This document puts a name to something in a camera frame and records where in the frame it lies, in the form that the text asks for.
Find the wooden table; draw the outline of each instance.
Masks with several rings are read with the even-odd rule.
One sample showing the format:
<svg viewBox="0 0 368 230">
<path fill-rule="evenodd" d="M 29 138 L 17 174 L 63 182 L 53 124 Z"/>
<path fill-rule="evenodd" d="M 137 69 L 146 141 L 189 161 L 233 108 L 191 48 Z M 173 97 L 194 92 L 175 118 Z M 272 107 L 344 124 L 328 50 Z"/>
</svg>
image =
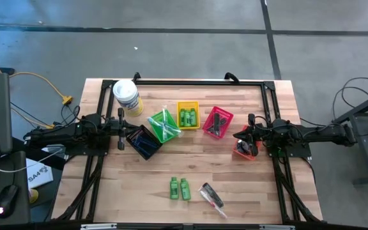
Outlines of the wooden table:
<svg viewBox="0 0 368 230">
<path fill-rule="evenodd" d="M 80 101 L 80 115 L 96 112 L 103 79 L 86 79 Z M 299 114 L 291 81 L 275 81 L 280 115 L 299 124 Z M 148 161 L 129 144 L 125 151 L 117 149 L 118 137 L 112 137 L 111 149 L 105 158 L 98 193 L 95 222 L 158 222 L 158 223 L 281 223 L 275 176 L 265 148 L 255 161 L 232 154 L 236 139 L 233 134 L 247 125 L 247 114 L 263 114 L 261 91 L 254 86 L 138 86 L 144 103 L 143 113 L 126 117 L 135 125 L 150 130 L 147 117 L 166 105 L 176 118 L 180 100 L 197 100 L 201 125 L 216 105 L 234 114 L 223 139 L 217 140 L 201 129 L 185 131 L 184 136 L 165 143 Z M 103 114 L 106 112 L 105 101 Z M 115 100 L 113 115 L 117 116 Z M 62 214 L 73 201 L 82 184 L 86 157 L 73 158 L 65 165 L 52 217 Z M 318 195 L 310 167 L 300 158 L 291 159 L 297 194 L 313 214 L 321 219 Z M 190 183 L 190 201 L 170 200 L 172 176 Z M 224 201 L 228 219 L 222 219 L 198 193 L 208 182 Z M 285 196 L 291 217 L 290 199 Z M 88 211 L 87 196 L 84 215 Z"/>
</svg>

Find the yellow basket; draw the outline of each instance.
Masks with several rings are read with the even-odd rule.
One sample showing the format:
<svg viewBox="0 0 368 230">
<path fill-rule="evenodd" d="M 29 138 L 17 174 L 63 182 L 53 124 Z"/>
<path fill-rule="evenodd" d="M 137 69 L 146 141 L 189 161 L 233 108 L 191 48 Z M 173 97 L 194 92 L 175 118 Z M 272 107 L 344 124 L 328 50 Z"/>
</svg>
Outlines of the yellow basket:
<svg viewBox="0 0 368 230">
<path fill-rule="evenodd" d="M 197 113 L 197 125 L 196 126 L 190 126 L 190 127 L 181 126 L 181 121 L 180 121 L 180 111 L 181 111 L 181 109 L 185 109 L 185 110 L 195 109 L 195 112 Z M 178 128 L 180 128 L 182 130 L 198 129 L 200 127 L 200 123 L 201 122 L 199 120 L 199 108 L 198 108 L 198 102 L 197 101 L 177 102 L 177 125 L 178 125 Z"/>
</svg>

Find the concrete floor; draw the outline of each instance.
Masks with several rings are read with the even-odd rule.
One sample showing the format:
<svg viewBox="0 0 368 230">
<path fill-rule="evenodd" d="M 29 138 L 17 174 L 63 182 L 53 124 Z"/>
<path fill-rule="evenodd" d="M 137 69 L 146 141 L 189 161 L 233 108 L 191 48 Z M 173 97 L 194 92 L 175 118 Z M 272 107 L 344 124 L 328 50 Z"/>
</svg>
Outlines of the concrete floor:
<svg viewBox="0 0 368 230">
<path fill-rule="evenodd" d="M 368 31 L 368 0 L 267 0 L 272 29 Z M 0 24 L 82 27 L 265 29 L 259 0 L 0 0 Z M 301 117 L 332 119 L 335 92 L 368 77 L 368 36 L 274 36 L 282 79 L 293 82 Z M 79 103 L 88 77 L 274 79 L 266 35 L 50 33 L 0 31 L 0 66 L 40 73 Z M 368 82 L 353 83 L 368 91 Z M 347 92 L 353 104 L 366 97 Z M 44 120 L 61 121 L 61 99 L 40 79 L 11 81 L 11 100 Z M 336 112 L 349 109 L 340 100 Z M 13 134 L 32 127 L 12 115 Z M 312 144 L 324 219 L 368 226 L 368 175 L 358 147 Z"/>
</svg>

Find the red object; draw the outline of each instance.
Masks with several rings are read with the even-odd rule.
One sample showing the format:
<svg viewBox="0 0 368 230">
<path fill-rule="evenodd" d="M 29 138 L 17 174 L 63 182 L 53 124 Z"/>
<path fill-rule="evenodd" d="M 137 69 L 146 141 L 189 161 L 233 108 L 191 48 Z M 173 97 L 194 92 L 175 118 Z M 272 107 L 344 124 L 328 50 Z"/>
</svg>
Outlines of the red object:
<svg viewBox="0 0 368 230">
<path fill-rule="evenodd" d="M 248 125 L 244 125 L 244 126 L 243 126 L 243 128 L 242 128 L 242 131 L 246 130 L 247 128 L 248 128 Z M 252 154 L 246 155 L 246 154 L 240 153 L 240 152 L 236 149 L 236 143 L 238 143 L 238 141 L 239 141 L 239 139 L 237 139 L 237 140 L 235 141 L 234 148 L 233 148 L 233 152 L 234 152 L 234 153 L 237 153 L 237 154 L 239 154 L 239 155 L 241 155 L 241 157 L 246 158 L 246 159 L 248 159 L 248 160 L 255 160 L 255 157 L 254 157 L 254 156 L 252 156 Z M 261 141 L 259 141 L 259 142 L 257 142 L 257 143 L 256 143 L 256 146 L 258 147 L 258 149 L 259 149 L 260 145 L 261 145 Z"/>
<path fill-rule="evenodd" d="M 220 121 L 224 118 L 226 119 L 226 123 L 220 127 L 220 135 L 219 136 L 217 136 L 217 135 L 215 135 L 215 134 L 208 131 L 209 128 L 214 126 L 214 114 L 215 113 L 220 114 Z M 210 115 L 208 115 L 208 118 L 204 123 L 203 130 L 207 134 L 210 134 L 211 136 L 213 136 L 215 138 L 221 139 L 225 135 L 225 132 L 227 131 L 227 129 L 229 127 L 229 124 L 231 123 L 233 118 L 234 118 L 234 114 L 231 114 L 230 112 L 227 112 L 224 109 L 221 109 L 217 106 L 214 106 L 212 108 L 212 111 L 210 112 Z"/>
</svg>

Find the green bottle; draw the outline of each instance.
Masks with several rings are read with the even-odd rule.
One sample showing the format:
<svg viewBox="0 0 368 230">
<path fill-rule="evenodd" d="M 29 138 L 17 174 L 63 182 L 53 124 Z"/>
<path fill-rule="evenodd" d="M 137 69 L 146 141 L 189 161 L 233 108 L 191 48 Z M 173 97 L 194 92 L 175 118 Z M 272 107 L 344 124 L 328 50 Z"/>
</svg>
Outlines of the green bottle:
<svg viewBox="0 0 368 230">
<path fill-rule="evenodd" d="M 184 201 L 190 200 L 191 199 L 190 185 L 188 184 L 188 181 L 185 178 L 181 179 L 180 187 L 181 187 L 181 194 L 183 195 L 183 200 Z"/>
<path fill-rule="evenodd" d="M 185 109 L 181 109 L 180 111 L 180 126 L 184 127 L 184 121 L 185 121 Z"/>
<path fill-rule="evenodd" d="M 197 126 L 197 113 L 196 109 L 191 109 L 191 126 Z"/>
<path fill-rule="evenodd" d="M 184 117 L 185 117 L 184 126 L 185 127 L 191 127 L 191 115 L 190 115 L 190 112 L 189 111 L 185 111 Z"/>
<path fill-rule="evenodd" d="M 170 181 L 170 199 L 178 199 L 178 181 L 172 177 Z"/>
</svg>

